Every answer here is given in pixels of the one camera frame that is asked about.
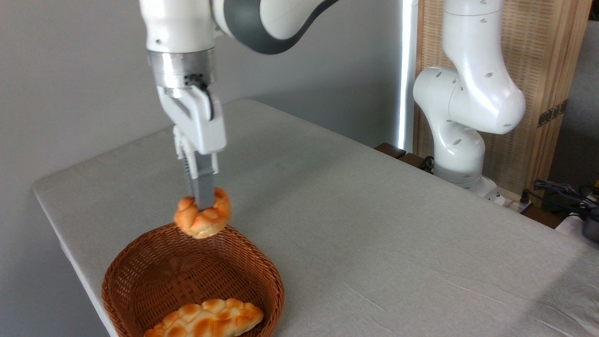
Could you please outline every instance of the bread roll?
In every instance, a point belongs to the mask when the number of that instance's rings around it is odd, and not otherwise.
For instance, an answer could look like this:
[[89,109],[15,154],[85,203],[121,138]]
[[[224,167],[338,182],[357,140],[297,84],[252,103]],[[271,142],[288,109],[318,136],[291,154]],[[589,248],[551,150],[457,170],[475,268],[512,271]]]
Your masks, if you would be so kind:
[[195,199],[185,197],[179,201],[175,212],[175,224],[187,235],[203,239],[215,235],[225,228],[231,219],[231,203],[225,190],[214,189],[214,207],[198,211]]
[[237,299],[212,299],[187,304],[168,314],[144,337],[235,337],[262,321],[264,313]]

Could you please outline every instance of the table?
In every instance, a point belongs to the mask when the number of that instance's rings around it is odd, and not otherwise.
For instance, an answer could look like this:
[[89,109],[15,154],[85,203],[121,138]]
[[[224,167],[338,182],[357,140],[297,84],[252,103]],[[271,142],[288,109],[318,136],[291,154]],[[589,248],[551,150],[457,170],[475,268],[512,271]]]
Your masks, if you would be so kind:
[[[599,335],[599,252],[255,101],[225,107],[230,224],[277,266],[277,336]],[[186,195],[170,130],[35,193],[111,336],[101,282]]]

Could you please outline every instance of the black cable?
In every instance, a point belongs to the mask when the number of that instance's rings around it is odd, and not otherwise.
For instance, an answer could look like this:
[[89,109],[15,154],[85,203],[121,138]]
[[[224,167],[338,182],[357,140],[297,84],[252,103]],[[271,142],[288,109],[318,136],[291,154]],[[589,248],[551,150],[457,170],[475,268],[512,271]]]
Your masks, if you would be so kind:
[[545,201],[545,202],[547,202],[547,203],[549,203],[549,204],[551,204],[551,205],[553,205],[555,207],[560,207],[562,209],[569,210],[572,213],[576,213],[576,214],[579,214],[579,215],[588,216],[588,217],[590,217],[591,219],[593,219],[595,221],[599,221],[599,217],[596,217],[597,215],[593,214],[592,212],[586,211],[586,208],[583,210],[581,208],[573,208],[573,207],[570,207],[570,206],[562,205],[562,204],[557,203],[557,202],[555,202],[553,200],[550,200],[550,199],[544,198],[544,197],[542,197],[542,196],[540,196],[538,194],[535,194],[535,193],[531,192],[528,189],[525,189],[524,191],[527,192],[529,195],[532,195],[533,197],[535,197],[535,198],[537,198],[539,200],[543,200],[543,201]]
[[424,161],[420,165],[420,169],[432,171],[432,168],[434,166],[435,166],[435,158],[433,156],[426,156],[424,158]]
[[587,197],[583,197],[582,195],[577,193],[574,190],[574,188],[572,188],[572,186],[570,186],[566,183],[555,183],[555,182],[551,182],[548,180],[537,179],[533,182],[533,188],[536,191],[539,191],[539,190],[551,191],[554,194],[557,193],[557,194],[563,196],[564,198],[574,200],[579,203],[581,203],[581,202],[592,203],[593,202],[591,199],[589,199]]

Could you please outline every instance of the white robotic arm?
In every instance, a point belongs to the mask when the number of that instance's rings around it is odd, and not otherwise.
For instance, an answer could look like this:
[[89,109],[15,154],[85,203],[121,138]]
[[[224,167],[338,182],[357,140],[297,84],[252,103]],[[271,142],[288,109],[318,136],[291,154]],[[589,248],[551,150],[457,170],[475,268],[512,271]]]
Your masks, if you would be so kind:
[[525,111],[501,54],[503,6],[504,0],[445,0],[443,50],[456,68],[424,69],[414,84],[432,131],[434,174],[490,200],[497,186],[482,176],[485,143],[476,131],[505,134]]
[[140,0],[158,95],[175,126],[179,159],[200,210],[214,205],[216,154],[226,146],[215,80],[214,38],[222,33],[277,54],[294,46],[337,0]]

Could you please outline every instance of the wicker basket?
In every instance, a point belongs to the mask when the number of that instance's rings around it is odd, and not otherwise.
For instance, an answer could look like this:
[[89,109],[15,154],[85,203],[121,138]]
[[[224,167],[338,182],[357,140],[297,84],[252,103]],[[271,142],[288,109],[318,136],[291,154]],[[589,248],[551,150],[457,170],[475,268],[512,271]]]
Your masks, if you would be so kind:
[[285,297],[281,276],[230,226],[202,240],[174,224],[142,234],[114,259],[102,283],[104,308],[121,337],[143,336],[185,304],[230,297],[264,311],[243,337],[273,334]]

